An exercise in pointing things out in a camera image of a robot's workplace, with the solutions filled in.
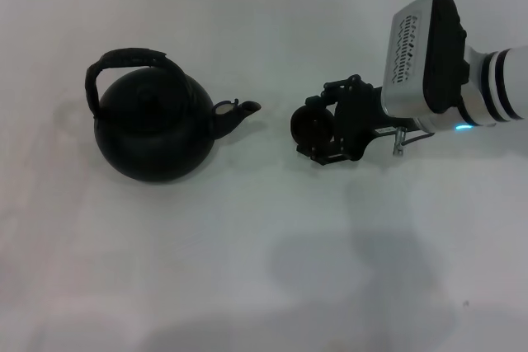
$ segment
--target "white backdrop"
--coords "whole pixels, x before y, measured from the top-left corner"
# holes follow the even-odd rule
[[[324,82],[381,84],[411,1],[0,0],[0,351],[526,352],[528,121],[295,152]],[[528,44],[526,0],[456,3],[476,49]],[[124,46],[262,111],[192,176],[129,180],[83,87]]]

